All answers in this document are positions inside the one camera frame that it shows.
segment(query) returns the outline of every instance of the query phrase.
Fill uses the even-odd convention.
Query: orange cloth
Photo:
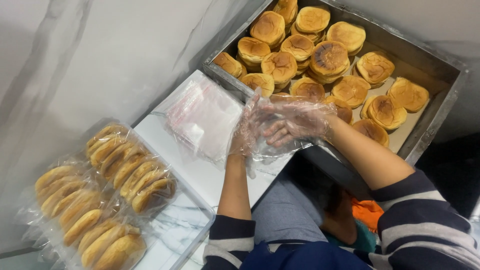
[[[353,217],[365,224],[370,232],[377,233],[377,223],[384,211],[375,201],[358,201],[352,198]]]

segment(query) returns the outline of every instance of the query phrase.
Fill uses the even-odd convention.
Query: gray pants
[[[323,222],[326,195],[313,194],[281,172],[252,213],[255,243],[275,240],[327,241]]]

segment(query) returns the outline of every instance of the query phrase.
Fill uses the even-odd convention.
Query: teal cloth
[[[351,247],[351,248],[358,249],[358,250],[363,250],[363,251],[366,251],[366,252],[372,252],[372,253],[375,252],[375,246],[377,244],[377,241],[375,239],[375,235],[373,235],[373,233],[370,232],[368,230],[367,226],[365,226],[365,224],[363,224],[361,221],[355,220],[355,223],[357,225],[357,234],[358,235],[357,235],[357,240],[351,245],[347,245],[347,244],[341,242],[335,236],[329,234],[328,232],[325,232],[325,231],[322,231],[322,232],[324,233],[328,242],[330,242],[334,245]]]

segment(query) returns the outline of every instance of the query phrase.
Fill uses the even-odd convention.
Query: baking tray
[[[267,0],[254,14],[210,57],[203,63],[205,73],[217,80],[225,89],[232,91],[241,100],[253,94],[253,91],[231,76],[212,60],[222,51],[230,55],[237,54],[237,42],[249,35],[249,26],[262,12],[272,10],[276,0]],[[391,150],[414,165],[433,140],[439,127],[451,110],[467,77],[465,64],[438,51],[415,38],[374,20],[334,0],[298,0],[299,9],[305,6],[326,4],[331,12],[330,25],[346,21],[361,25],[367,33],[364,48],[358,54],[379,49],[386,52],[396,65],[391,78],[379,89],[369,90],[369,96],[377,92],[384,94],[395,77],[401,76],[425,87],[430,92],[428,104],[416,114],[408,114],[408,123],[390,134]],[[361,106],[354,110],[355,121],[359,120]],[[367,199],[368,188],[351,164],[330,145],[310,147],[301,152],[326,174],[345,186],[357,198]]]

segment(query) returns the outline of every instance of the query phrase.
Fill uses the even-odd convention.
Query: hand
[[[330,120],[336,115],[332,104],[294,101],[287,104],[262,105],[261,110],[283,115],[267,127],[263,136],[268,145],[281,147],[296,138],[320,137],[328,139]]]
[[[240,120],[232,136],[229,154],[243,155],[248,157],[256,146],[260,136],[259,126],[262,123],[258,108],[259,94],[253,95],[245,104]]]

